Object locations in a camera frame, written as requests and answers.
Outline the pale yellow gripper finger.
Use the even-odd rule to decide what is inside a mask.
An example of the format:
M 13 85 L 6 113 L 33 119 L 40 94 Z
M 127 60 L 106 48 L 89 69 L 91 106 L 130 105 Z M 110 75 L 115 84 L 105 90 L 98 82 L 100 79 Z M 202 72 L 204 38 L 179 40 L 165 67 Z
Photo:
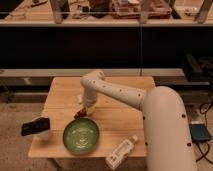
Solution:
M 94 110 L 95 110 L 94 106 L 92 106 L 92 107 L 86 107 L 85 108 L 85 113 L 86 113 L 87 116 L 91 116 L 94 113 Z

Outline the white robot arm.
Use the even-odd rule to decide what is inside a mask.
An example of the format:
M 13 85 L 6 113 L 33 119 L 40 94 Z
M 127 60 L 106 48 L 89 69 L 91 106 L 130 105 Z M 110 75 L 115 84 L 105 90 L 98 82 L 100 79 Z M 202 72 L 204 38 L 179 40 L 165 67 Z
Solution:
M 198 171 L 186 109 L 175 90 L 110 83 L 102 70 L 84 75 L 80 83 L 86 109 L 91 109 L 102 93 L 142 112 L 148 171 Z

